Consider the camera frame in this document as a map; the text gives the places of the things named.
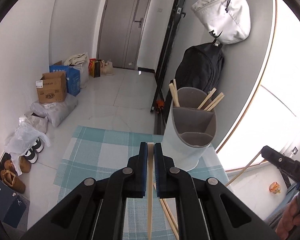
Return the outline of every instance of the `white plastic bag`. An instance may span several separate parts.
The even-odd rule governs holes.
[[[48,118],[42,118],[38,116],[31,115],[31,113],[23,114],[19,117],[19,126],[21,122],[27,122],[28,124],[32,125],[35,129],[39,132],[46,133],[47,126],[48,126]]]
[[[113,65],[111,61],[107,61],[107,63],[105,63],[105,61],[102,61],[102,67],[101,67],[101,74],[103,75],[113,75],[114,74],[114,70],[113,70]]]
[[[50,104],[34,102],[30,109],[40,117],[47,117],[53,127],[57,127],[73,111],[78,104],[76,97],[67,94],[65,101]]]
[[[39,132],[27,122],[21,122],[14,135],[6,139],[4,151],[11,155],[12,163],[18,175],[22,174],[19,166],[19,157],[26,154],[38,137],[45,143],[45,146],[50,146],[48,136]]]

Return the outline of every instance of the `door handle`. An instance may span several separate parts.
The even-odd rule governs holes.
[[[140,21],[134,21],[135,23],[139,23],[138,28],[142,27],[143,18],[140,18]]]

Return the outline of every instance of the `gray door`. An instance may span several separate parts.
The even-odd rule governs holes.
[[[135,68],[150,0],[108,0],[101,30],[99,59]]]

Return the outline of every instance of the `blue plaid tablecloth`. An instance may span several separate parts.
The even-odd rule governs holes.
[[[105,179],[127,166],[128,159],[139,153],[140,142],[161,142],[161,135],[119,132],[78,126],[58,167],[54,185],[58,186],[61,201],[84,179]],[[192,177],[215,177],[228,182],[213,147],[209,147],[198,165],[189,171]],[[168,200],[172,213],[176,214],[174,200]],[[127,199],[123,239],[147,240],[147,198]],[[175,240],[160,201],[154,191],[152,239]]]

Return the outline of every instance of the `black backpack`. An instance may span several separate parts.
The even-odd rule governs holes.
[[[176,71],[177,89],[194,87],[209,93],[216,87],[224,63],[221,48],[222,44],[216,46],[215,41],[188,48]],[[171,100],[172,96],[169,91],[163,109],[163,117],[166,122]]]

